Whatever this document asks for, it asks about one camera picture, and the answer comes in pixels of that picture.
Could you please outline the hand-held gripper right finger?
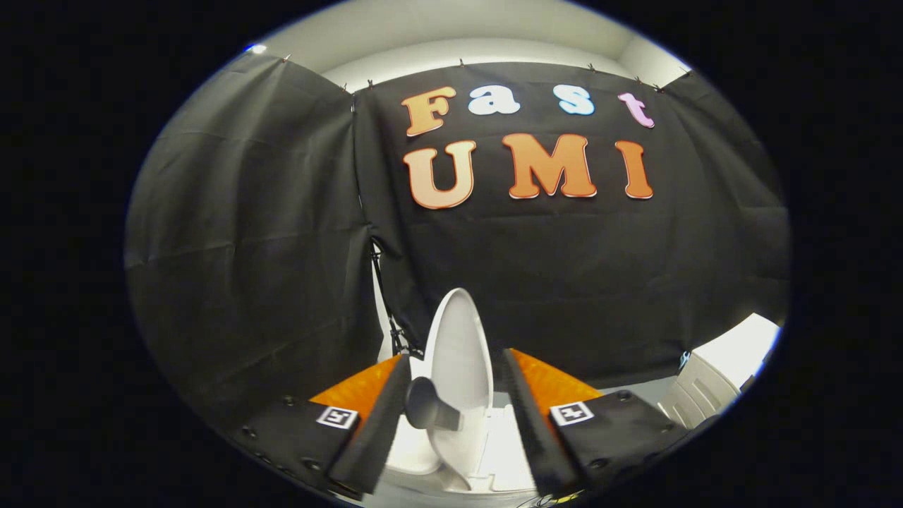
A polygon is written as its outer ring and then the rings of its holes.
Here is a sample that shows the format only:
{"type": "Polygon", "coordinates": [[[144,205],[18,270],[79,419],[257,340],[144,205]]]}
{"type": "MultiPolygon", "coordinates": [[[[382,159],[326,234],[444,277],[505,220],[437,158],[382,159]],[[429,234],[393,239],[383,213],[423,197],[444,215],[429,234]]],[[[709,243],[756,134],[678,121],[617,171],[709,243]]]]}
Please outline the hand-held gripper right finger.
{"type": "Polygon", "coordinates": [[[513,348],[503,351],[501,366],[539,495],[613,488],[690,437],[684,425],[630,390],[604,394],[513,348]]]}

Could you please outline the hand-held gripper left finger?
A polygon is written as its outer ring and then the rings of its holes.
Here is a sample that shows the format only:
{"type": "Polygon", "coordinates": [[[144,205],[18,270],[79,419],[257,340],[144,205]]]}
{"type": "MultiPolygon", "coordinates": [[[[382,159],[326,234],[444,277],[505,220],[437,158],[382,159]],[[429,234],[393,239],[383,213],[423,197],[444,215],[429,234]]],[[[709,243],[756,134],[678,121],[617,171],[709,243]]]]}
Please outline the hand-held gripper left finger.
{"type": "Polygon", "coordinates": [[[411,380],[405,353],[309,399],[284,396],[236,429],[251,459],[319,494],[373,494],[386,467],[411,380]]]}

